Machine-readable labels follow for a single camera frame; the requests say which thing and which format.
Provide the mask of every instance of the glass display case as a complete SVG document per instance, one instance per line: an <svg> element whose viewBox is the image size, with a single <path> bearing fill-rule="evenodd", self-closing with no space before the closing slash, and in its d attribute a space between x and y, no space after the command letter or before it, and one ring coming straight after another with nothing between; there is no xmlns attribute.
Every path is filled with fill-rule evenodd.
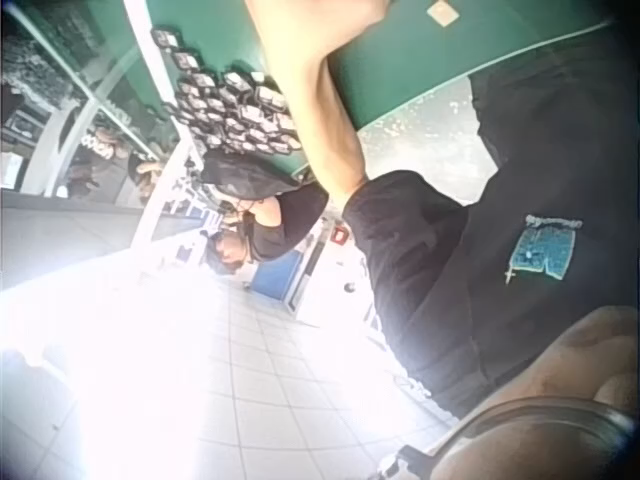
<svg viewBox="0 0 640 480"><path fill-rule="evenodd" d="M165 65L143 48L123 2L3 6L4 288L215 224L191 133L162 106Z"/></svg>

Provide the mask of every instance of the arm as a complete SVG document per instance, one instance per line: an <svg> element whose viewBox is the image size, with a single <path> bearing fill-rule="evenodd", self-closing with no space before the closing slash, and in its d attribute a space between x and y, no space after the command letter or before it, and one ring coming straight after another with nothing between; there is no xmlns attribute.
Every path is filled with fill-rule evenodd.
<svg viewBox="0 0 640 480"><path fill-rule="evenodd" d="M366 182L364 157L326 57L382 20L388 4L389 0L247 0L309 164L342 208Z"/></svg>
<svg viewBox="0 0 640 480"><path fill-rule="evenodd" d="M344 209L367 178L360 141L326 59L283 76L280 85L318 182Z"/></svg>
<svg viewBox="0 0 640 480"><path fill-rule="evenodd" d="M262 200L239 200L231 195L226 195L219 190L216 196L221 200L230 202L238 212L250 212L256 222L263 227L277 227L282 224L280 202L276 197L268 197Z"/></svg>

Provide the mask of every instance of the white tiled floor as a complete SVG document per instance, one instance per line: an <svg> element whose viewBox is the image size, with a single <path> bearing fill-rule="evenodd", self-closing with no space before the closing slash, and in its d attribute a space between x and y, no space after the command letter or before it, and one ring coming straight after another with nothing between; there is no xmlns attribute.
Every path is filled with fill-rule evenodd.
<svg viewBox="0 0 640 480"><path fill-rule="evenodd" d="M236 407L232 398L216 394L203 394L204 418L199 432L200 438L225 444L238 444Z"/></svg>
<svg viewBox="0 0 640 480"><path fill-rule="evenodd" d="M364 478L376 469L376 464L362 447L317 450L313 456L325 480Z"/></svg>
<svg viewBox="0 0 640 480"><path fill-rule="evenodd" d="M275 373L271 357L263 350L243 345L231 344L231 358L234 365L259 370L265 373Z"/></svg>
<svg viewBox="0 0 640 480"><path fill-rule="evenodd" d="M278 377L268 373L233 367L233 386L236 398L274 405L287 405Z"/></svg>
<svg viewBox="0 0 640 480"><path fill-rule="evenodd" d="M282 378L282 387L292 407L331 408L322 388L317 382Z"/></svg>
<svg viewBox="0 0 640 480"><path fill-rule="evenodd" d="M192 322L181 319L181 328L192 329L189 338L198 344L188 344L185 355L200 358L202 349L202 359L189 371L200 392L193 405L201 406L203 415L192 434L195 463L186 480L365 478L403 441L428 446L446 430L444 423L399 393L389 373L379 370L386 367L375 350L376 358L364 358L369 350L362 346L349 352L344 338L294 323L272 301L221 282L214 285L222 301L233 298L237 305L216 310L208 321L201 316ZM164 351L152 347L147 344L144 351ZM141 358L145 368L153 368L149 360ZM164 360L161 368L174 361ZM17 478L25 480L86 480L83 425L73 409L73 395L40 370L23 367L6 373L2 435L10 448L3 448L5 468L16 469L21 472ZM151 374L164 378L160 370ZM119 385L117 378L109 381L114 388ZM169 394L173 388L161 391ZM130 390L122 389L126 405ZM137 401L145 408L144 401ZM167 425L179 425L174 419L196 413L180 410L179 403L167 405L175 405L167 407ZM153 415L160 415L162 422L162 409L154 407ZM176 436L176 448L188 441ZM108 455L112 446L104 442L102 448ZM118 449L112 452L117 463Z"/></svg>
<svg viewBox="0 0 640 480"><path fill-rule="evenodd" d="M248 480L323 480L306 451L243 449Z"/></svg>
<svg viewBox="0 0 640 480"><path fill-rule="evenodd" d="M290 408L236 401L243 446L304 449L304 439Z"/></svg>
<svg viewBox="0 0 640 480"><path fill-rule="evenodd" d="M228 480L243 478L238 447L198 442L192 480Z"/></svg>
<svg viewBox="0 0 640 480"><path fill-rule="evenodd" d="M309 448L358 445L358 440L338 412L332 410L294 410Z"/></svg>

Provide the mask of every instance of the hand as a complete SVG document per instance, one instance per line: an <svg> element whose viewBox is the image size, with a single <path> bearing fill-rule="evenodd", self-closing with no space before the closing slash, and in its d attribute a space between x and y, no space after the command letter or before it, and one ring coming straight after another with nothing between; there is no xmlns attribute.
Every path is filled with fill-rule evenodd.
<svg viewBox="0 0 640 480"><path fill-rule="evenodd" d="M315 64L382 20L389 0L246 0L271 73Z"/></svg>

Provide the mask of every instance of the dark hair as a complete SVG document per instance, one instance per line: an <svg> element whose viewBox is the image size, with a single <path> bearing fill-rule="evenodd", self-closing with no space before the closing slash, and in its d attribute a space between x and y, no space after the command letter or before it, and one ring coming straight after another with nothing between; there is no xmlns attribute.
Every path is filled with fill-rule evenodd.
<svg viewBox="0 0 640 480"><path fill-rule="evenodd" d="M204 235L205 237L207 236L207 232L204 230L202 230L200 234ZM209 265L209 268L211 268L218 275L233 275L240 267L242 267L243 262L238 261L233 263L224 263L222 261L220 252L218 252L216 245L223 236L224 232L220 230L207 239L207 247L205 248L202 262Z"/></svg>

